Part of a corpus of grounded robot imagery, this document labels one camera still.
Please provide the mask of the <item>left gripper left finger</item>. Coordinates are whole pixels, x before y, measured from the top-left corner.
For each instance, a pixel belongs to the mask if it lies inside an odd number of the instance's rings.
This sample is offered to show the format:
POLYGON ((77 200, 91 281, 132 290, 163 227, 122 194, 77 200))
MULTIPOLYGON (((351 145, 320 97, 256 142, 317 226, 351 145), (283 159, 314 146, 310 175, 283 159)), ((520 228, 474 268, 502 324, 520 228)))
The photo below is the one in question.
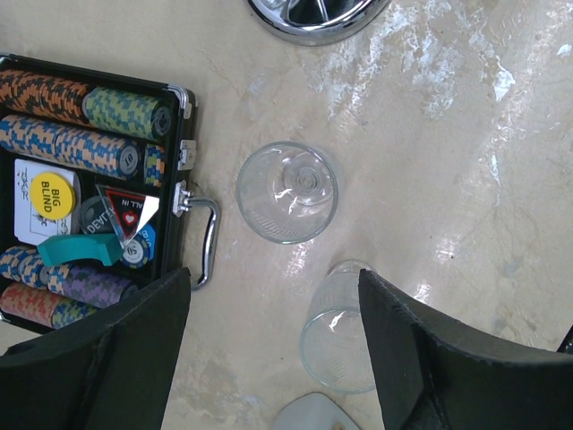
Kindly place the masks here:
POLYGON ((3 429, 159 429, 191 303, 190 273, 1 356, 3 429))

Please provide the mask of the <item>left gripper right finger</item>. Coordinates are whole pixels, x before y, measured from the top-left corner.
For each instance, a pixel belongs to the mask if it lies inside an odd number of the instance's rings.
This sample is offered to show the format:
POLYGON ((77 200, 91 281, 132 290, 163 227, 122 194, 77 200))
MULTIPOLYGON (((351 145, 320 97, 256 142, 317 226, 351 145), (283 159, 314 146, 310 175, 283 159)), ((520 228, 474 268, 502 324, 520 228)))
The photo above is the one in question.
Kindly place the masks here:
POLYGON ((572 356, 470 327, 363 270, 359 304, 387 429, 570 429, 572 356))

